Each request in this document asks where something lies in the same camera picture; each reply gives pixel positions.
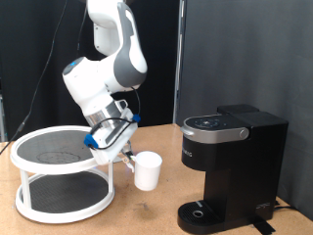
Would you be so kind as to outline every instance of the table surface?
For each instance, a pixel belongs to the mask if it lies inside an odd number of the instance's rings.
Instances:
[[[22,217],[16,207],[20,171],[10,161],[10,148],[0,156],[0,234],[187,234],[177,225],[177,210],[203,197],[204,172],[181,163],[182,133],[175,124],[141,127],[131,138],[135,154],[154,151],[162,156],[158,186],[144,192],[124,163],[114,164],[115,197],[100,213],[69,224],[44,224]],[[106,166],[98,169],[107,172]],[[286,203],[278,199],[282,206]],[[313,234],[313,223],[298,211],[279,210],[268,221],[280,234]],[[252,226],[219,233],[259,235]]]

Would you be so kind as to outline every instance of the black curtain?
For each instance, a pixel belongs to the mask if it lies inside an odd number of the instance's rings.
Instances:
[[[177,123],[236,104],[288,120],[278,195],[313,219],[313,2],[185,6]]]
[[[27,115],[37,81],[45,67],[52,38],[66,0],[12,0],[0,3],[0,77],[9,139]],[[148,76],[138,89],[140,126],[172,122],[179,1],[128,1],[138,26]],[[43,76],[33,111],[21,135],[55,125],[87,125],[64,85],[62,71],[77,58],[78,32],[85,4],[68,0],[50,65]],[[104,58],[93,45],[93,24],[87,16],[78,55]],[[134,92],[113,95],[138,111]]]

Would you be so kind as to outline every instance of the coffee maker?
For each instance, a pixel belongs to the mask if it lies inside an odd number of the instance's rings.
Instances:
[[[266,220],[273,217],[287,129],[286,120],[249,105],[187,118],[182,162],[206,174],[203,200],[181,206],[178,225],[193,234],[248,224],[275,231]]]

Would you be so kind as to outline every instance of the paper cup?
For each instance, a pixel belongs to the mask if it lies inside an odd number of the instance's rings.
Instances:
[[[135,185],[143,191],[157,188],[162,158],[154,152],[141,152],[136,156]]]

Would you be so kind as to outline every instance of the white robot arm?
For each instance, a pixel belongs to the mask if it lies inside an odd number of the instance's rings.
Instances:
[[[127,103],[116,102],[111,94],[137,89],[146,78],[147,64],[133,14],[123,1],[88,0],[87,9],[94,22],[95,47],[107,57],[102,61],[78,58],[64,69],[63,77],[88,123],[97,127],[92,133],[95,143],[91,151],[98,164],[105,165],[137,129]],[[107,118],[125,120],[104,121]]]

